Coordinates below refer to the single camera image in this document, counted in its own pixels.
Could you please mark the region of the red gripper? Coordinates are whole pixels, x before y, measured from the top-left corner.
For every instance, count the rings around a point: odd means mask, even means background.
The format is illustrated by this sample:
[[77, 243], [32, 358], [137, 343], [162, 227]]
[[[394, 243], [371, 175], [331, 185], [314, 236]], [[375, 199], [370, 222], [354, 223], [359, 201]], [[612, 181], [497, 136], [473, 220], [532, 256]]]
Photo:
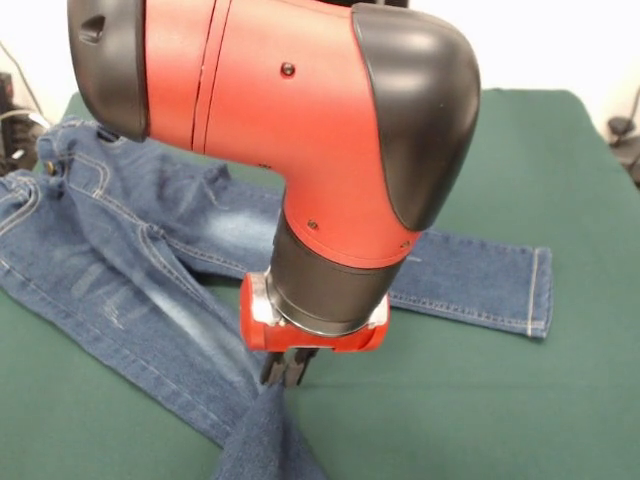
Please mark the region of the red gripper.
[[285, 354], [298, 348], [289, 360], [287, 385], [301, 384], [318, 349], [336, 353], [366, 352], [379, 348], [390, 324], [390, 297], [386, 295], [363, 327], [337, 337], [307, 332], [287, 320], [272, 304], [267, 293], [267, 274], [248, 273], [240, 289], [240, 332], [250, 350], [269, 352], [260, 374], [260, 383], [279, 383], [286, 369]]

